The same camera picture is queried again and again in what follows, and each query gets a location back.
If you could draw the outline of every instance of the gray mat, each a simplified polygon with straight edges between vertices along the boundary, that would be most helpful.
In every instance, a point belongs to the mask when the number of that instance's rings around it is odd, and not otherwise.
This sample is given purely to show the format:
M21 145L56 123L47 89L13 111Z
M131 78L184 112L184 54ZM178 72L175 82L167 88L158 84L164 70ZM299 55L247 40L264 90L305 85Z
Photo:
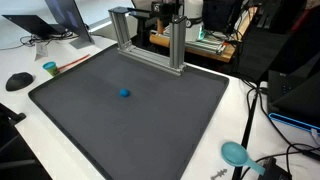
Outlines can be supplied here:
M191 67L177 77L112 46L29 96L105 178L175 180L227 84L227 78ZM121 97L121 88L131 95Z

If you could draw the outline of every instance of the light blue object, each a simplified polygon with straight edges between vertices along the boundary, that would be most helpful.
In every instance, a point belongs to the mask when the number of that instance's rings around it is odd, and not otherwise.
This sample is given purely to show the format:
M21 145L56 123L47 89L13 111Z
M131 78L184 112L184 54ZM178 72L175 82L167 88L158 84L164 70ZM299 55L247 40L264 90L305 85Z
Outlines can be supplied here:
M129 95L130 95L130 92L127 89L121 89L120 90L120 96L128 97Z
M292 119L292 118L289 118L286 116L282 116L280 114L270 113L269 118L271 120L275 120L275 121L278 121L278 122L281 122L281 123L284 123L284 124L287 124L287 125L290 125L295 128L302 129L302 130L305 130L308 132L311 132L311 129L317 129L318 131L320 131L320 127L313 126L311 124L304 123L303 121L298 121L296 119Z
M235 142L226 142L221 147L222 158L231 166L249 166L251 169L263 175L265 169L250 159L246 149Z
M56 66L56 63L51 61L51 62L45 63L42 67L43 67L43 69L47 70L47 69L51 69L51 68L53 68L55 66Z

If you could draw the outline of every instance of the blue ball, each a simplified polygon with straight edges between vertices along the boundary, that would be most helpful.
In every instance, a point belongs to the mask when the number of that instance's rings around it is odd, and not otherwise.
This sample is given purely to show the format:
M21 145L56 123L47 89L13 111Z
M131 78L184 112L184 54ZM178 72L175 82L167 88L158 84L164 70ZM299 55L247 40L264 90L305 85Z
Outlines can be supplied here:
M129 95L130 95L130 92L127 89L121 89L120 90L120 96L128 97Z

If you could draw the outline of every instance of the monitor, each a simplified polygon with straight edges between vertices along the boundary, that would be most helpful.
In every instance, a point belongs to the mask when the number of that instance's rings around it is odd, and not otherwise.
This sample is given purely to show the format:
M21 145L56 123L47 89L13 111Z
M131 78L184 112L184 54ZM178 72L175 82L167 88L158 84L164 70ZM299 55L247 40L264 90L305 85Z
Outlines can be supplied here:
M94 44L74 0L45 1L57 23L79 36L70 43L73 47L80 49Z
M41 39L50 39L52 35L61 35L64 29L57 28L54 24L47 24L37 15L2 15L11 22L20 26L31 34Z

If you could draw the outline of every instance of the white table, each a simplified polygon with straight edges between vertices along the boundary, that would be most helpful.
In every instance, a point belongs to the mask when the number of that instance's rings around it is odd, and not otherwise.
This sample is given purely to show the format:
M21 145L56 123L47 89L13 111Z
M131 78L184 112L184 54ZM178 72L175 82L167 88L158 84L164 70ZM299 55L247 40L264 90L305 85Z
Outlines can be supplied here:
M0 51L0 102L17 113L23 112L27 115L16 128L53 179L104 179L28 97L30 90L51 78L42 69L44 63L55 61L58 66L62 66L88 53L94 55L116 43L101 37L94 37L94 40L96 45L80 50L74 49L68 41L51 42L48 45L49 57L37 61L34 61L35 47ZM204 68L199 69L219 74ZM24 71L35 75L35 81L25 89L7 92L7 79L14 73ZM249 88L239 79L226 77L230 79L229 86L182 176L183 180L209 180L222 169L227 169L228 172L221 179L231 179L233 175L234 168L223 161L220 147L226 141L242 141L248 119L246 93Z
M267 87L266 82L261 83L261 87ZM262 96L264 109L267 110L267 96ZM294 128L292 126L273 121L278 129L291 143L303 143L314 147L318 145L314 142L310 133ZM285 153L288 144L280 137L272 127L267 117L260 108L260 100L257 102L252 129L248 144L248 153L253 160L268 155ZM277 165L287 171L286 157L276 157ZM293 180L318 180L320 176L320 163L302 154L289 155L290 171ZM250 170L244 179L258 179L258 174Z

